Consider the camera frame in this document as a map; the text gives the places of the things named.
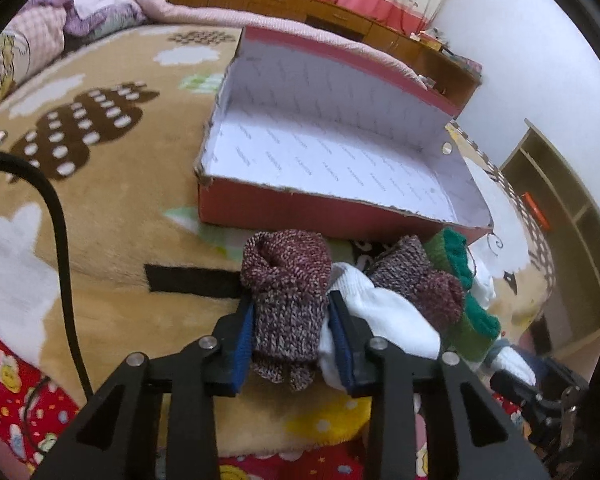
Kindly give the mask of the orange object on shelf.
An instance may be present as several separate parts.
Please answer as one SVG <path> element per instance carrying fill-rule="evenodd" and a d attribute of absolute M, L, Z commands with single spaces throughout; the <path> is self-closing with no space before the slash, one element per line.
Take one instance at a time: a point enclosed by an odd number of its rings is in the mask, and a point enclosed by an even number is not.
<path fill-rule="evenodd" d="M 532 214 L 532 217 L 534 218 L 535 222 L 539 225 L 539 227 L 543 231 L 549 231 L 550 222 L 548 222 L 547 218 L 545 217 L 545 214 L 542 213 L 541 208 L 539 207 L 538 203 L 534 200 L 531 193 L 523 192 L 521 194 L 521 198 L 526 204 L 526 207 L 529 209 L 530 214 Z"/>

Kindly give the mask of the maroon knitted sock roll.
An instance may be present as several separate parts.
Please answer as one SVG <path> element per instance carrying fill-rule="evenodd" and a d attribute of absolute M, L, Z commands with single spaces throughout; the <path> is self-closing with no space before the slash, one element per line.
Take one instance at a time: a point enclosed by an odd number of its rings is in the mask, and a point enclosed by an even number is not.
<path fill-rule="evenodd" d="M 321 234 L 257 232 L 246 241 L 240 279 L 254 309 L 252 368 L 302 391 L 313 382 L 332 270 Z"/>

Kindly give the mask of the white grey-banded sock roll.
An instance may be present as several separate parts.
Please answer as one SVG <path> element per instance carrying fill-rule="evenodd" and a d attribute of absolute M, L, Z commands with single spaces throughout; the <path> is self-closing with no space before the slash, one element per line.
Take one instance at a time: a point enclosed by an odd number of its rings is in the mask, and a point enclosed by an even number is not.
<path fill-rule="evenodd" d="M 483 360 L 483 366 L 491 373 L 504 370 L 529 386 L 536 384 L 534 371 L 506 338 L 494 342 Z"/>

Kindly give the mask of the wooden low cabinet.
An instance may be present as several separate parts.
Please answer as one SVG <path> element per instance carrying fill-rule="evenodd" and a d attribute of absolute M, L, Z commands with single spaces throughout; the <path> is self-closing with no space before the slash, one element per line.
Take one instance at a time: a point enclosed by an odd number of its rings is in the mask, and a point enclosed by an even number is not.
<path fill-rule="evenodd" d="M 464 110 L 479 78 L 446 55 L 341 6 L 321 0 L 166 0 L 192 8 L 224 8 L 286 18 L 333 32 L 385 52 L 434 82 L 434 90 Z"/>

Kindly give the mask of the purple ruffled pillow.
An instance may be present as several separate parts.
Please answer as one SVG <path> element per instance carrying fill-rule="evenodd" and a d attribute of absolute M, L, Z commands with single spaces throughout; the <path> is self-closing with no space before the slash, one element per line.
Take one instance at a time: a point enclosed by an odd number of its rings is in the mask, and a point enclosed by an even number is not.
<path fill-rule="evenodd" d="M 64 9 L 62 29 L 68 36 L 98 39 L 116 30 L 144 24 L 146 16 L 135 0 L 29 0 L 30 6 Z"/>

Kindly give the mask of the red cartoon bedsheet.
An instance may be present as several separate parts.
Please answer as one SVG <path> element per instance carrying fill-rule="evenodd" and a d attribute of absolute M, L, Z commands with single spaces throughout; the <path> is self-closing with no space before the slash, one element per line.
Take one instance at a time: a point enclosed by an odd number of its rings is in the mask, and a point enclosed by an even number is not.
<path fill-rule="evenodd" d="M 0 341 L 0 440 L 28 471 L 72 422 L 78 406 L 40 370 Z M 363 441 L 311 451 L 222 457 L 223 479 L 362 479 Z"/>

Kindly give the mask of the beige shelf unit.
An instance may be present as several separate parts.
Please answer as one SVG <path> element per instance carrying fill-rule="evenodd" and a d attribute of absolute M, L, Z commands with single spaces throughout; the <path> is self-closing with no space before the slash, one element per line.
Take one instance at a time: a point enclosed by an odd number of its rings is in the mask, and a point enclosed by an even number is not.
<path fill-rule="evenodd" d="M 600 208 L 557 148 L 526 125 L 501 172 L 526 211 L 521 194 L 530 192 L 550 222 L 540 228 L 554 263 L 543 318 L 550 350 L 565 358 L 600 336 Z"/>

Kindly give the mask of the red cardboard box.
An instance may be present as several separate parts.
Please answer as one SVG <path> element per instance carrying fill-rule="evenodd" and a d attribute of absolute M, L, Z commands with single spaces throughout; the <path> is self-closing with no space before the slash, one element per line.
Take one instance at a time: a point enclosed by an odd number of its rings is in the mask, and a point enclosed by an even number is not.
<path fill-rule="evenodd" d="M 392 242 L 492 217 L 448 131 L 454 107 L 419 80 L 323 41 L 249 27 L 195 171 L 202 222 Z"/>

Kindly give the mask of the pink checked pillow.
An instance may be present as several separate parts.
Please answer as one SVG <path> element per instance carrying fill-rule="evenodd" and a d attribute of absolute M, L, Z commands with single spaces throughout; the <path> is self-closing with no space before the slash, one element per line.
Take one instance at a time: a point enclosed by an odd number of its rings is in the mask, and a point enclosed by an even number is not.
<path fill-rule="evenodd" d="M 19 12 L 0 35 L 0 103 L 65 49 L 67 11 L 32 6 Z"/>

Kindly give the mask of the green white sock roll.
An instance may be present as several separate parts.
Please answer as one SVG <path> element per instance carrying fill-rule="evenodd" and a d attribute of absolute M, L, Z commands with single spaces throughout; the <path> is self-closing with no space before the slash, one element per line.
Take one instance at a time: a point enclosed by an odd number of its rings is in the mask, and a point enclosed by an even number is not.
<path fill-rule="evenodd" d="M 435 269 L 455 276 L 460 282 L 462 315 L 443 332 L 447 347 L 452 347 L 464 360 L 480 364 L 501 333 L 498 318 L 478 304 L 470 292 L 474 276 L 469 270 L 466 238 L 444 228 L 424 244 Z"/>

